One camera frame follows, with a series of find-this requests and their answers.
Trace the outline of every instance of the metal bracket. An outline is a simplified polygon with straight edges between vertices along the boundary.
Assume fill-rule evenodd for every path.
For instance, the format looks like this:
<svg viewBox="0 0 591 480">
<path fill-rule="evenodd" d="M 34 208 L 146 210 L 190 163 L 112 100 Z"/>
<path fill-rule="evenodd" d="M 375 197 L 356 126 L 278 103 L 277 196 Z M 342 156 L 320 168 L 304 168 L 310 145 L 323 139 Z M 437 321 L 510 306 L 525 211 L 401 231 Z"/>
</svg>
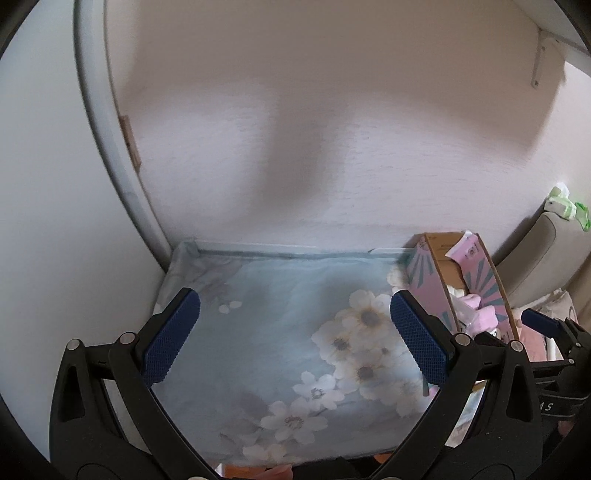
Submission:
<svg viewBox="0 0 591 480">
<path fill-rule="evenodd" d="M 548 30 L 540 28 L 538 30 L 538 48 L 535 51 L 534 71 L 531 75 L 531 86 L 533 88 L 538 88 L 538 86 L 540 85 L 540 77 L 542 76 L 542 64 L 544 63 L 544 56 L 546 53 L 546 49 L 551 43 L 563 43 L 587 56 L 589 55 L 589 52 L 586 49 L 582 48 L 580 45 L 577 45 L 576 43 L 568 40 L 567 38 L 561 37 L 560 35 L 553 34 Z"/>
</svg>

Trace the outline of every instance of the blue gripper pad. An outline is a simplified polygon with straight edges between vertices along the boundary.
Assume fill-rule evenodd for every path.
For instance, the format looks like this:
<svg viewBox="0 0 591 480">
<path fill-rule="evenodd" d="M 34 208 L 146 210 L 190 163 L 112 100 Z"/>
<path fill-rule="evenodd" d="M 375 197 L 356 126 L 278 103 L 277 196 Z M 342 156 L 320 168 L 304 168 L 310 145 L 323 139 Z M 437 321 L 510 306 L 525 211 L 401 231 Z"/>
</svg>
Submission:
<svg viewBox="0 0 591 480">
<path fill-rule="evenodd" d="M 390 317 L 427 381 L 443 385 L 455 352 L 445 325 L 428 315 L 407 290 L 392 297 Z"/>
<path fill-rule="evenodd" d="M 524 310 L 521 313 L 521 323 L 548 338 L 555 338 L 560 331 L 558 320 L 532 309 Z"/>
<path fill-rule="evenodd" d="M 144 367 L 142 370 L 144 381 L 149 387 L 161 382 L 166 377 L 174 359 L 197 322 L 200 309 L 199 295 L 189 288 L 184 288 L 162 313 L 152 317 L 158 322 L 159 330 L 154 332 L 153 339 L 143 353 Z M 144 333 L 144 329 L 150 335 L 148 324 L 140 331 L 139 335 Z"/>
</svg>

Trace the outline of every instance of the white door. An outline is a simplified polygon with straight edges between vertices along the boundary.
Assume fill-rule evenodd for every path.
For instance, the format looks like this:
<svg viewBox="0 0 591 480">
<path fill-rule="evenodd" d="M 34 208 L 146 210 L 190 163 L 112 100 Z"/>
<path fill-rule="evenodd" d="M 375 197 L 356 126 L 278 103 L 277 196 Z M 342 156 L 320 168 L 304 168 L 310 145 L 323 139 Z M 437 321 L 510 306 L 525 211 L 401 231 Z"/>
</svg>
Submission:
<svg viewBox="0 0 591 480">
<path fill-rule="evenodd" d="M 45 455 L 66 342 L 138 330 L 163 278 L 89 126 L 73 3 L 41 0 L 0 59 L 0 393 Z"/>
</svg>

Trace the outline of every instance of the cardboard box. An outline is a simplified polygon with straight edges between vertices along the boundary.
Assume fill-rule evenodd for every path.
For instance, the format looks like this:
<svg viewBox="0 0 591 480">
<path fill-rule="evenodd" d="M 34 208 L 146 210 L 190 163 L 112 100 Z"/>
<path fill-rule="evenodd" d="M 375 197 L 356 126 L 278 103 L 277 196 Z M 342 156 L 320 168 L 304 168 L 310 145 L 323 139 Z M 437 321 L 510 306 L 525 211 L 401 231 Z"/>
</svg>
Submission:
<svg viewBox="0 0 591 480">
<path fill-rule="evenodd" d="M 478 237 L 477 252 L 482 256 L 477 278 L 462 274 L 460 266 L 446 253 L 458 243 L 463 232 L 425 233 L 411 254 L 407 266 L 409 291 L 430 315 L 439 318 L 452 333 L 461 331 L 452 308 L 447 285 L 475 293 L 482 298 L 481 306 L 494 305 L 499 321 L 499 337 L 508 343 L 517 340 L 515 319 L 491 256 Z"/>
</svg>

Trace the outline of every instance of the floral fabric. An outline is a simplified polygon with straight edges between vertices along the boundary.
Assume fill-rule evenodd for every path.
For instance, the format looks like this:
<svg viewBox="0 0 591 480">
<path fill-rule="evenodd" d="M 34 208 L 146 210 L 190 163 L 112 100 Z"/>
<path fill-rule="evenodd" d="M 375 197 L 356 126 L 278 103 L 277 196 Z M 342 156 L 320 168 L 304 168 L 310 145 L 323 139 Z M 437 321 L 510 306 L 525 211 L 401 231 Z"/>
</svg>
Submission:
<svg viewBox="0 0 591 480">
<path fill-rule="evenodd" d="M 155 395 L 212 463 L 393 450 L 431 401 L 389 315 L 392 294 L 405 287 L 399 261 L 215 254 L 181 243 L 156 310 L 187 286 L 202 313 Z"/>
</svg>

